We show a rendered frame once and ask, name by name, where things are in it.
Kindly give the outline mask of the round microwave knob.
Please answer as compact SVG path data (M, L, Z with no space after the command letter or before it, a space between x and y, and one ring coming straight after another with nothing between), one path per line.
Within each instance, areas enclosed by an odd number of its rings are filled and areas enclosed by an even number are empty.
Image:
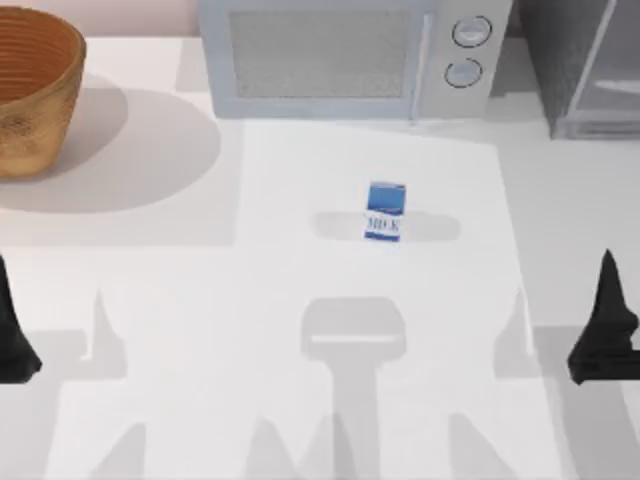
M472 58L450 63L444 72L444 80L455 89L469 88L478 83L482 76L482 65Z
M492 34L492 24L484 16L458 20L452 30L453 41L462 48L475 48L484 44Z

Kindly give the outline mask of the pale microwave oven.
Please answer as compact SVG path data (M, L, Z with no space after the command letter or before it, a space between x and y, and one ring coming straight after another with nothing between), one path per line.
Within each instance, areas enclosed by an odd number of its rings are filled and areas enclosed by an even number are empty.
M513 0L197 0L209 88L224 118L410 120L425 14L430 40L423 120L482 115ZM484 16L492 34L462 48L452 30ZM450 63L478 61L483 76L455 89Z

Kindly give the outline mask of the blue and white milk carton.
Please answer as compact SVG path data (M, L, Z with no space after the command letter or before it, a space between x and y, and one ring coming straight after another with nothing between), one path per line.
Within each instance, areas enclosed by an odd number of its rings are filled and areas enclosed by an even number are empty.
M398 242L405 205L404 184L372 182L368 191L363 236L369 240Z

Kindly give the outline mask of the brown woven basket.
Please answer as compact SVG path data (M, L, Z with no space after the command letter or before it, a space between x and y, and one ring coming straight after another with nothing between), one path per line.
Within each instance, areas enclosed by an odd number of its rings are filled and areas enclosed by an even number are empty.
M0 178L51 167L76 107L87 43L67 20L0 5Z

